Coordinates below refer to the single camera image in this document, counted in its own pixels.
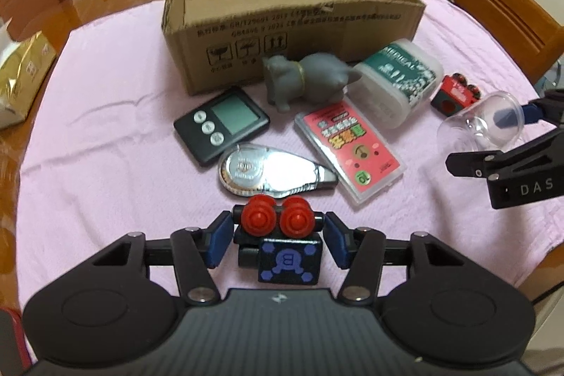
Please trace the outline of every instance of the transparent cup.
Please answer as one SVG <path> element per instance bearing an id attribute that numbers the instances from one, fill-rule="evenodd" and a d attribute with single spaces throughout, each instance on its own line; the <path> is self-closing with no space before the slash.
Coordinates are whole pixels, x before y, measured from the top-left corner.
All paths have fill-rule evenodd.
<path id="1" fill-rule="evenodd" d="M 484 96 L 472 106 L 447 118 L 436 133 L 440 151 L 505 152 L 515 143 L 525 125 L 521 104 L 505 91 Z"/>

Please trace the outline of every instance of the gray cat figurine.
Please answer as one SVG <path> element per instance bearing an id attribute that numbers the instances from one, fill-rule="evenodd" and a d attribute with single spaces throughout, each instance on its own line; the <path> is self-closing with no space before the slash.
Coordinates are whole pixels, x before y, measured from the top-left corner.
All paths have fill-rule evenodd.
<path id="1" fill-rule="evenodd" d="M 262 62 L 268 101 L 280 113 L 288 112 L 288 103 L 301 96 L 314 104 L 337 103 L 343 99 L 343 88 L 362 76 L 329 53 L 310 54 L 300 62 L 276 55 Z"/>

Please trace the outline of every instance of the table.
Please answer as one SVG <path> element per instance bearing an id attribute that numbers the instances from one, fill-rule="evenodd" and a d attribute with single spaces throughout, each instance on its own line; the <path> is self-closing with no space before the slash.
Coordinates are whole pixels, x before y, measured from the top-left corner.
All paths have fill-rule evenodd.
<path id="1" fill-rule="evenodd" d="M 22 33 L 22 39 L 42 30 L 58 53 L 65 45 L 69 33 L 86 23 L 103 16 L 142 5 L 153 0 L 68 0 L 57 8 L 33 20 Z M 2 227 L 13 232 L 18 198 L 18 169 L 33 128 L 33 120 L 46 88 L 49 76 L 43 83 L 28 119 L 0 133 L 0 219 Z M 541 266 L 523 284 L 523 291 L 535 297 L 564 278 L 564 245 L 551 252 Z M 0 274 L 0 304 L 18 309 L 17 282 L 14 271 Z"/>

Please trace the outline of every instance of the screw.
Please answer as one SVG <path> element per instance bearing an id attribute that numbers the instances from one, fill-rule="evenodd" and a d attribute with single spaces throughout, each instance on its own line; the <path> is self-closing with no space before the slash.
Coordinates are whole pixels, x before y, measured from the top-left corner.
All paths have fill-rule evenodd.
<path id="1" fill-rule="evenodd" d="M 366 287 L 350 285 L 343 289 L 343 296 L 351 301 L 362 301 L 370 297 L 370 291 Z"/>
<path id="2" fill-rule="evenodd" d="M 208 303 L 215 299 L 215 292 L 208 287 L 195 287 L 188 292 L 188 298 L 197 303 Z"/>

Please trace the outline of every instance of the wooden chair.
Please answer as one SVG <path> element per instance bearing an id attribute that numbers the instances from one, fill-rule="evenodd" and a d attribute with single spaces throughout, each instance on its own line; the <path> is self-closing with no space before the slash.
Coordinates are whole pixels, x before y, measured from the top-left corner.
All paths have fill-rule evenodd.
<path id="1" fill-rule="evenodd" d="M 482 24 L 535 83 L 564 53 L 564 26 L 534 0 L 453 0 Z"/>

